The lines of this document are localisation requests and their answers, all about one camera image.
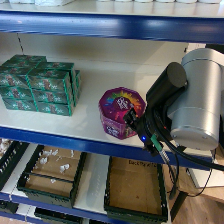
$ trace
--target cardboard tray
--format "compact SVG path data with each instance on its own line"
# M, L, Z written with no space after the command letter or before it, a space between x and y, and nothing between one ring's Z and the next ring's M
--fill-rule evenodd
M110 157L104 209L109 218L130 223L167 222L162 166Z
M82 170L85 163L86 153L81 153L79 160L77 159L74 161L76 163L77 168L72 175L74 177L71 177L71 173L68 170L68 173L70 174L70 179L68 180L67 176L66 178L61 178L59 172L55 172L55 169L58 169L55 167L48 167L43 169L37 169L36 164L39 161L39 158L42 156L42 153L44 149L46 148L54 148L54 147L45 147L43 145L38 145L35 152L33 153L30 161L27 163L25 170L23 171L22 175L20 176L20 179L17 183L17 189L19 191L23 191L29 199L34 201L40 201L43 203L48 204L54 204L54 205L60 205L67 208L72 208L75 202L76 194L78 191L78 185L81 178ZM51 182L53 180L56 180L56 185L52 185Z
M64 223L81 224L82 223L82 218L80 217L63 214L60 212L54 212L54 211L42 209L42 208L36 208L34 215L36 217L41 218L44 222L51 223L51 224L64 224Z
M15 214L19 204L0 200L0 211Z
M5 186L28 145L29 143L14 141L0 159L0 190Z

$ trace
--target plastic tray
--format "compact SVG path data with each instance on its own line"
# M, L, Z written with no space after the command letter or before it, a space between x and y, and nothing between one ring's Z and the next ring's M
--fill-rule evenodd
M0 211L15 214L19 204L0 200Z
M14 141L0 159L0 190L11 176L12 171L26 151L29 143Z
M82 218L63 214L60 212L54 212L42 208L36 208L34 215L41 218L46 223L52 224L81 224Z
M157 164L157 177L158 177L158 191L160 194L161 202L161 215L150 214L146 212L134 211L130 209L124 209L119 207L114 207L110 205L110 174L112 168L113 157L110 157L110 162L108 166L107 183L104 196L104 209L107 212L107 216L113 219L119 219L127 221L130 223L162 223L168 220L168 209L166 201L166 190L163 180L162 166ZM144 165L144 162L135 161L137 165Z
M48 203L48 204L54 204L54 205L60 205L63 207L67 208L72 208L75 202L76 194L78 191L78 185L79 181L81 178L83 166L85 163L85 158L86 158L86 153L81 153L80 159L78 162L76 174L74 176L73 181L64 181L64 182L72 182L72 189L70 191L69 197L62 196L59 194L53 194L49 193L46 191L41 191L41 190L35 190L35 189L30 189L25 187L27 180L29 179L32 170L35 167L36 162L38 161L39 157L41 156L43 152L44 146L43 145L38 145L34 154L32 155L30 161L27 163L25 170L23 171L18 183L17 183L17 189L19 191L23 191L29 199L34 200L34 201L40 201L43 203ZM50 177L50 176L43 176L40 175L41 177L48 178L48 179L56 179L55 177Z

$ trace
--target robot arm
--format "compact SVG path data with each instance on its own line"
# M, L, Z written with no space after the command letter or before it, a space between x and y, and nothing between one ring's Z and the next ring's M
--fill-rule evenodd
M152 154L156 154L153 135L181 156L186 154L169 142L172 139L182 149L213 150L219 143L224 55L198 49L188 53L181 64L170 63L149 89L142 117L136 117L133 110L124 116ZM222 166L208 167L224 170Z

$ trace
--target cardboard box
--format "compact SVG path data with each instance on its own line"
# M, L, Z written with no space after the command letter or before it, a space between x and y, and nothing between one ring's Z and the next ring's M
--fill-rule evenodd
M69 104L54 104L36 101L36 105L39 112L63 116L72 116L75 108L73 100L71 100Z
M37 111L33 100L16 100L3 98L3 102L8 110Z
M2 66L10 68L35 68L38 64L39 62L8 60Z
M65 62L40 62L37 69L47 69L47 70L59 70L69 72L70 83L76 81L75 65L74 63Z
M32 92L30 89L24 89L16 86L0 86L0 95L2 96L2 98L33 100Z
M0 86L29 88L27 74L32 68L0 67Z
M104 208L109 218L130 223L166 222L168 209L161 165L111 157Z
M73 100L72 89L68 89L67 94L65 92L53 92L32 89L33 97L36 101L45 103L60 103L69 104Z
M21 55L16 54L10 60L13 61L30 61L30 62L46 62L46 56L35 56L35 55Z
M67 94L71 88L69 73L66 71L33 69L28 74L28 80L32 89L63 91Z

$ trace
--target blue shelf edge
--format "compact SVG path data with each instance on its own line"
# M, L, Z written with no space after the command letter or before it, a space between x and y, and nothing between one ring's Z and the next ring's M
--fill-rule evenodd
M17 219L21 221L26 221L25 216L19 215L19 214L10 214L6 212L0 212L0 216L10 218L10 219Z
M53 134L46 133L38 133L26 130L12 129L0 127L0 137L8 138L17 141L29 142L34 144L42 144L49 145L54 147L66 148L71 150L78 150L82 152L88 153L97 153L133 160L141 160L147 162L154 162L163 164L163 160L158 155L156 157L152 157L151 154L147 151L143 151L139 147L132 147L126 145L112 144L106 142L71 138L66 136L59 136ZM167 152L167 155L170 159L171 165L176 165L176 160L174 155L171 152ZM183 157L178 156L180 166L209 170L203 166L197 165L193 162L190 162ZM204 156L195 156L195 158L199 158L208 162L212 162L212 157L204 157Z
M16 195L12 195L12 201L14 203L32 205L32 206L36 206L38 208L48 209L51 211L61 212L61 213L69 214L69 215L82 217L82 218L98 220L101 222L107 222L107 223L113 223L113 224L129 224L124 221L110 219L107 217L106 214L90 212L90 211L85 211L85 210L76 209L76 208L73 208L73 209L65 208L65 207L58 206L58 205L52 205L52 204L47 204L47 203L43 203L43 202L33 201L33 200L30 200L29 198L20 197L20 196L16 196Z
M224 44L224 18L0 11L0 32Z

